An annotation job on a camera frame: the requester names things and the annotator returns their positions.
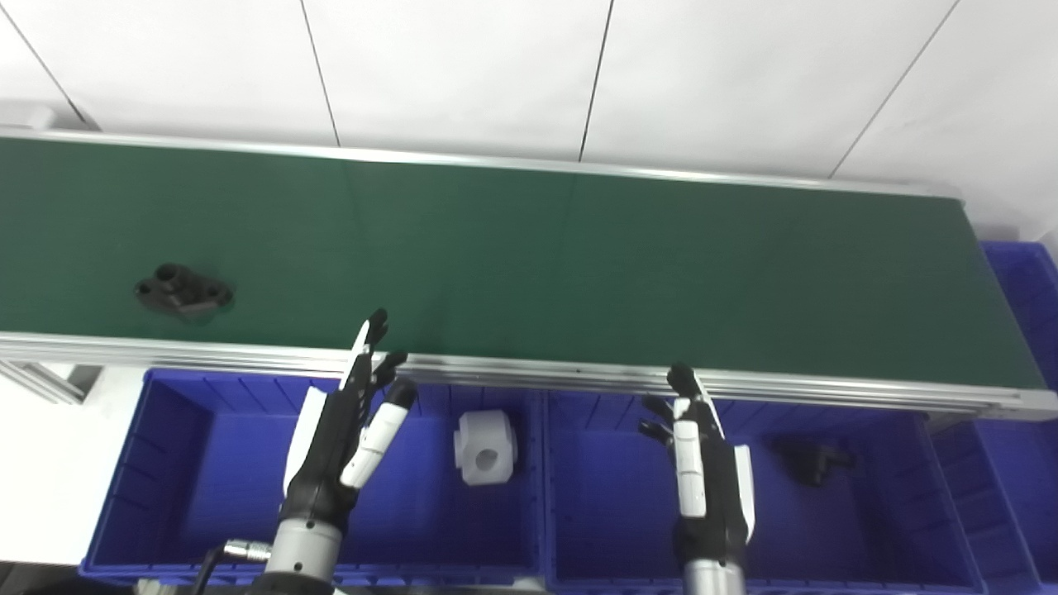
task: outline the hole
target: hole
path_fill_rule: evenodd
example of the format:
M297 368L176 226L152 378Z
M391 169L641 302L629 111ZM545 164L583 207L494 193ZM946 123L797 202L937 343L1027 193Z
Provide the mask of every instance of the hole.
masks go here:
M158 281L172 281L180 269L176 265L162 265L154 271Z
M492 450L491 448L487 448L477 453L477 456L474 457L474 465L477 465L477 468L481 471L489 471L496 466L496 461L498 458L498 452Z

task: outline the white wall panel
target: white wall panel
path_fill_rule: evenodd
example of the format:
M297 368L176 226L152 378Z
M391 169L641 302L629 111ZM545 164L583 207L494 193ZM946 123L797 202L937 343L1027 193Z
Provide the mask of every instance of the white wall panel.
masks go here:
M585 161L825 177L952 0L617 0Z
M606 0L306 0L346 146L573 159Z
M80 124L62 92L3 13L0 13L0 102L43 104L58 114L56 124L63 127Z
M3 0L104 131L334 144L296 0Z
M1058 3L963 0L838 170L959 187L971 220L1058 227Z

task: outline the robotic hand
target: robotic hand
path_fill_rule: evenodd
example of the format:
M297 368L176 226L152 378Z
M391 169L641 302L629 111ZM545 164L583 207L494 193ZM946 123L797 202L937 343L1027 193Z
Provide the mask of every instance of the robotic hand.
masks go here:
M673 533L687 595L745 595L746 543L753 530L748 447L732 447L709 394L683 363L669 368L678 398L643 397L665 425L641 419L639 431L664 445L676 466L679 519Z
M193 595L202 593L222 555L267 561L250 594L334 593L331 580L349 512L418 396L415 382L397 378L407 354L391 353L371 367L375 345L386 330L386 311L379 309L361 326L338 391L326 397L321 393L318 399L307 396L288 456L288 468L297 471L286 485L274 541L231 540L212 551ZM390 383L385 401L368 419L371 397ZM294 443L303 429L311 443L297 449Z

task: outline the white cube with hole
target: white cube with hole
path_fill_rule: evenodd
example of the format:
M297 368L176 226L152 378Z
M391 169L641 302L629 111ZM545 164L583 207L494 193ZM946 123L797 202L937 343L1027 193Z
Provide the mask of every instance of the white cube with hole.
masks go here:
M511 420L500 410L469 411L455 432L456 468L470 486L503 484L518 459Z

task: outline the blue storage crate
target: blue storage crate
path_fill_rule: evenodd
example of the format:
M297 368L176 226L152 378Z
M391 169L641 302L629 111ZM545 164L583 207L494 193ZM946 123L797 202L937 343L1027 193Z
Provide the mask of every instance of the blue storage crate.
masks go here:
M752 449L750 591L983 593L918 414L752 401L717 408L729 439ZM676 479L664 449L636 432L650 414L631 396L581 393L552 394L547 414L548 587L677 593ZM859 463L806 487L766 447L777 435L840 446Z
M1042 245L982 242L1051 390L1058 390L1058 271ZM1058 421L982 420L934 437L992 593L1058 594Z
M336 382L149 372L81 574L188 583L224 540L271 541L310 384L330 391ZM420 386L361 492L335 579L473 584L539 575L543 400L533 391ZM479 409L504 410L517 434L518 462L503 485L467 486L455 468L452 433L462 413ZM222 563L213 582L245 583L262 570Z
M1035 241L983 241L981 248L1043 379L1058 391L1058 270L1051 255Z

